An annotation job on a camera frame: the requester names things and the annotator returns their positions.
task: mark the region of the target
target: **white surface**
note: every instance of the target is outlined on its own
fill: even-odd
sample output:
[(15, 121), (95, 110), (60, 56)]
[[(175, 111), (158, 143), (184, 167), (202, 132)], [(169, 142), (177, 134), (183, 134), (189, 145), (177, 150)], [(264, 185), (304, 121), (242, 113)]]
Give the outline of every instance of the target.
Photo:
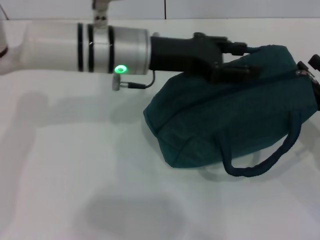
[[(251, 46), (287, 45), (296, 61), (320, 53), (320, 19), (113, 23), (162, 36), (199, 31)], [(5, 23), (11, 46), (25, 25)], [(172, 169), (142, 114), (172, 75), (159, 72), (146, 91), (120, 92), (103, 74), (1, 76), (0, 240), (320, 239), (320, 115), (263, 176), (231, 177), (222, 164)], [(277, 146), (234, 163), (256, 164)]]
[(320, 17), (318, 0), (166, 0), (166, 9), (168, 19)]
[[(11, 20), (92, 19), (92, 0), (1, 0)], [(108, 15), (114, 19), (164, 19), (164, 0), (116, 0)]]

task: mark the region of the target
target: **black stripe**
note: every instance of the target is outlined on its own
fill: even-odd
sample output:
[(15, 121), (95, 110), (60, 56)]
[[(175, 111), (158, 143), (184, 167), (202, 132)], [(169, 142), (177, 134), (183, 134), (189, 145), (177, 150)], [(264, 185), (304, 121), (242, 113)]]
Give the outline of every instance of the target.
[(89, 42), (89, 55), (88, 55), (88, 70), (90, 73), (95, 71), (95, 49), (94, 49), (94, 26), (88, 24), (88, 42)]
[(109, 73), (112, 74), (115, 69), (115, 30), (113, 26), (109, 26)]
[(84, 25), (78, 23), (78, 71), (84, 71), (84, 43), (83, 43)]

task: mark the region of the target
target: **fabric bag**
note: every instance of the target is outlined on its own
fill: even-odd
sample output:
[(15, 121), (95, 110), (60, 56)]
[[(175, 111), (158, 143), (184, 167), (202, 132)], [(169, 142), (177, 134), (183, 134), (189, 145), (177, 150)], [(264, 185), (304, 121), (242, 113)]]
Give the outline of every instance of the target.
[[(312, 81), (297, 75), (284, 46), (252, 48), (226, 64), (259, 65), (258, 79), (211, 84), (187, 73), (167, 81), (144, 110), (165, 161), (173, 168), (199, 168), (222, 161), (232, 176), (267, 172), (297, 141), (301, 125), (317, 110)], [(235, 168), (232, 159), (282, 146), (262, 163)]]

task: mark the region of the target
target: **white wall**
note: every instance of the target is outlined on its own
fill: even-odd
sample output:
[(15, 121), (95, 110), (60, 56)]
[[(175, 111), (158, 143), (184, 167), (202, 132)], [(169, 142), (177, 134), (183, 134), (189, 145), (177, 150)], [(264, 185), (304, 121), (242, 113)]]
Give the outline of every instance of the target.
[[(13, 20), (90, 19), (92, 0), (0, 0)], [(111, 2), (109, 16), (115, 19), (164, 19), (164, 0), (120, 0)]]
[(319, 0), (166, 0), (168, 19), (320, 17)]

